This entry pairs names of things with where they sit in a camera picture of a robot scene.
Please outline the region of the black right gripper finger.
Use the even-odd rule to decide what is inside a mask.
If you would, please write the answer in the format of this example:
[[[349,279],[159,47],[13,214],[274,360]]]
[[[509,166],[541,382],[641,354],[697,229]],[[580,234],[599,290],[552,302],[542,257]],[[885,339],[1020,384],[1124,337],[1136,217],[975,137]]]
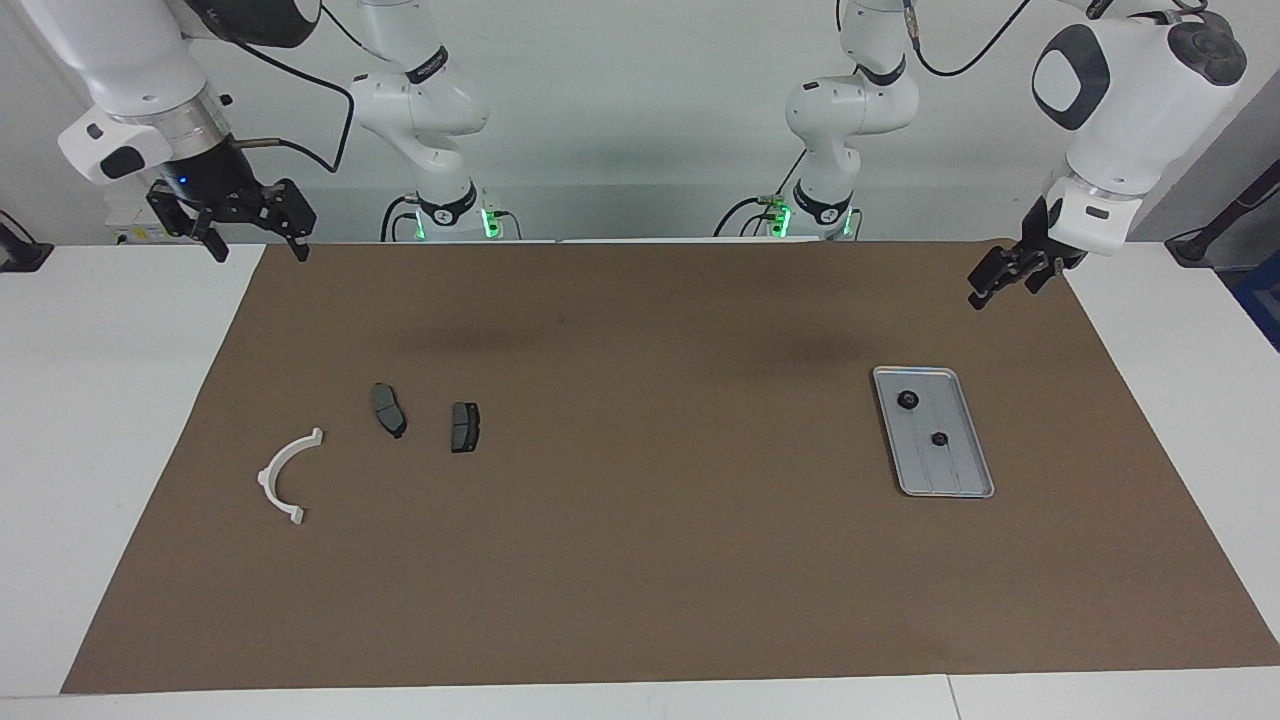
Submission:
[[[228,259],[229,249],[212,224],[212,210],[201,209],[195,217],[184,210],[178,196],[170,188],[150,188],[147,204],[170,237],[192,240],[204,246],[216,263]]]
[[[264,186],[259,197],[259,228],[284,238],[297,261],[306,263],[316,214],[298,186],[292,179],[282,178],[275,184]]]

